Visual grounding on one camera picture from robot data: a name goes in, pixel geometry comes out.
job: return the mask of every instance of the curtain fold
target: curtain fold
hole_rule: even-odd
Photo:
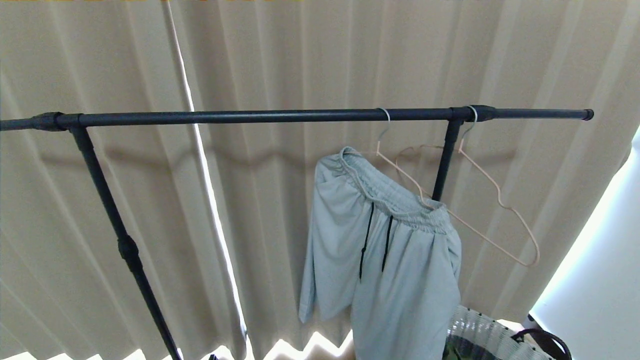
[[[188,111],[190,100],[196,111],[593,108],[589,122],[492,120],[465,141],[531,225],[541,262],[522,268],[454,222],[463,241],[463,305],[521,320],[638,127],[639,19],[631,0],[3,2],[0,116]],[[314,168],[345,145],[373,150],[385,127],[200,126],[224,239],[194,127],[90,129],[185,358],[220,345],[244,358],[222,240],[256,359],[279,339],[302,349],[314,331],[342,343],[348,309],[329,322],[298,320]],[[441,145],[445,129],[445,122],[393,123],[381,150],[431,189],[440,151],[403,150]],[[140,348],[149,360],[164,358],[72,137],[3,133],[0,150],[0,356],[120,360]],[[509,251],[532,256],[526,231],[461,157],[452,161],[443,201]]]

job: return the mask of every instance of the elastic waistband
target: elastic waistband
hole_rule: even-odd
[[[345,147],[336,157],[339,169],[344,172],[367,199],[376,207],[394,219],[416,228],[430,232],[449,233],[455,231],[442,202],[424,196],[424,201],[433,209],[425,206],[420,196],[381,173],[362,155],[355,153],[352,147]]]

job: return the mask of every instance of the white wall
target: white wall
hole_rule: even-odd
[[[574,359],[640,357],[632,350],[640,339],[640,129],[531,313]]]

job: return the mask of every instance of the white laundry basket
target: white laundry basket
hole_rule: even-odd
[[[554,360],[538,347],[514,340],[511,329],[466,307],[458,306],[448,333],[447,348],[455,348],[465,359]]]

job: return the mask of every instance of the bag handle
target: bag handle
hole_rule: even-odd
[[[569,347],[566,346],[566,343],[561,338],[558,338],[557,335],[552,334],[552,333],[550,333],[548,331],[544,331],[542,329],[524,329],[524,330],[518,332],[517,334],[515,334],[514,336],[512,336],[511,339],[514,339],[515,341],[521,343],[521,342],[524,341],[524,336],[526,334],[530,334],[532,332],[535,332],[536,334],[544,335],[544,336],[546,336],[548,338],[551,338],[556,343],[558,343],[558,345],[560,345],[560,347],[562,348],[562,351],[564,352],[564,359],[557,359],[557,360],[572,360],[573,359],[571,357],[571,352],[569,351]]]

